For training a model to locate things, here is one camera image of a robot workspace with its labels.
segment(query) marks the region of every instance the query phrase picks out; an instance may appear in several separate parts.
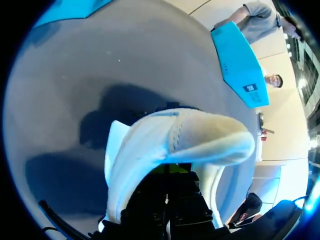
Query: black cable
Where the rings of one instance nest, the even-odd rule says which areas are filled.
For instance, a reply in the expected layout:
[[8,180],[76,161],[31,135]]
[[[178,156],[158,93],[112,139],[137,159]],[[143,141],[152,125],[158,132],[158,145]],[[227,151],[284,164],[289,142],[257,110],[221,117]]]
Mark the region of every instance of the black cable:
[[46,231],[48,231],[48,230],[54,230],[54,231],[59,232],[58,229],[56,229],[55,227],[51,227],[51,226],[46,226],[46,227],[42,228],[42,231],[43,231],[44,233],[45,233]]

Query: table surface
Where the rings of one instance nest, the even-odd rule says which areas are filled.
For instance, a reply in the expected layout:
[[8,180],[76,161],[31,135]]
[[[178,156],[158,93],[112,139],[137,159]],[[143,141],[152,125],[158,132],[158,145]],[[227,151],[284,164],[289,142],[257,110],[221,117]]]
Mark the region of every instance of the table surface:
[[[33,29],[8,82],[4,140],[35,219],[51,226],[37,206],[44,199],[81,232],[98,229],[113,120],[129,125],[135,112],[181,102],[233,117],[256,136],[254,109],[223,81],[218,61],[205,27],[162,1],[116,1],[87,19]],[[216,202],[223,221],[245,198],[255,156],[222,175]]]

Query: white cloth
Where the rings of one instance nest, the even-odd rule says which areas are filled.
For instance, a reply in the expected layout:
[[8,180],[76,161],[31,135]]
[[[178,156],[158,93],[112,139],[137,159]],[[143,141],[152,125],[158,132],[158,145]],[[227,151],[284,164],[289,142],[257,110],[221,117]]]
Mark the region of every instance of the white cloth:
[[126,208],[140,181],[164,163],[192,163],[200,180],[200,190],[212,208],[215,199],[212,200],[211,192],[215,195],[217,188],[214,179],[217,179],[217,173],[221,176],[222,170],[210,175],[207,164],[221,167],[239,164],[252,154],[254,148],[253,136],[241,122],[231,117],[189,108],[169,109],[145,116],[126,133],[114,162],[110,164],[106,177],[109,183],[105,219],[119,224],[121,211]]

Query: person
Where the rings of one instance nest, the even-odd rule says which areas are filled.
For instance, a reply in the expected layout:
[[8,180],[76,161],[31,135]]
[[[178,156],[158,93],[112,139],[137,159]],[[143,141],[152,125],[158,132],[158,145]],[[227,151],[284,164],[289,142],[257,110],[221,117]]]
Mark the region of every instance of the person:
[[264,81],[266,84],[270,84],[275,88],[282,88],[284,81],[279,74],[266,75],[264,76]]
[[229,18],[218,22],[213,31],[229,22],[234,22],[238,26],[249,44],[274,33],[280,27],[288,36],[304,41],[303,33],[292,16],[281,16],[276,10],[260,1],[243,4]]

